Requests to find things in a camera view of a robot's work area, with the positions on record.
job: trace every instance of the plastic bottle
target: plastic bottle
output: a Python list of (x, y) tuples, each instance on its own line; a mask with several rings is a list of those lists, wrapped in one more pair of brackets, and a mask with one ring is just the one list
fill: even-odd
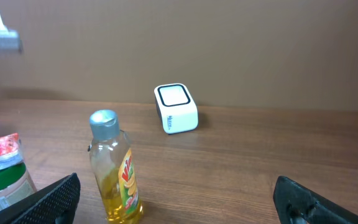
[(93, 140), (89, 159), (109, 223), (138, 223), (143, 206), (137, 190), (129, 138), (119, 129), (117, 114), (99, 110), (89, 124)]

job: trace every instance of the silver bottle cap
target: silver bottle cap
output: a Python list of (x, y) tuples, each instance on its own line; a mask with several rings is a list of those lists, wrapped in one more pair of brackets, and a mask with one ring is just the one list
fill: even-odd
[(99, 110), (89, 117), (93, 138), (105, 141), (119, 135), (119, 123), (116, 112)]

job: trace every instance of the bottle cap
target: bottle cap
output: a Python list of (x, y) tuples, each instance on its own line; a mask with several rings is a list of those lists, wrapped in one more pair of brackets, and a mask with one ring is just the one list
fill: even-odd
[(119, 123), (116, 112), (99, 110), (89, 117), (93, 138), (105, 141), (119, 135)]
[(0, 190), (18, 181), (25, 173), (24, 163), (0, 170)]

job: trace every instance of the wooden table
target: wooden table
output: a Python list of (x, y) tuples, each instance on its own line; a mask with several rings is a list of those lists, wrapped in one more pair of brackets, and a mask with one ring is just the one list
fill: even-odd
[(75, 223), (105, 223), (86, 151), (105, 108), (133, 140), (141, 223), (279, 223), (279, 175), (358, 214), (358, 113), (200, 106), (196, 130), (167, 135), (155, 105), (0, 101), (0, 136), (19, 133), (38, 189), (78, 174)]

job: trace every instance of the jar lid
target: jar lid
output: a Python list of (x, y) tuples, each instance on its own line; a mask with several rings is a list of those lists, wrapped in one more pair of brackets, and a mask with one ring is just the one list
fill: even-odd
[(0, 190), (18, 181), (25, 173), (24, 163), (0, 170)]

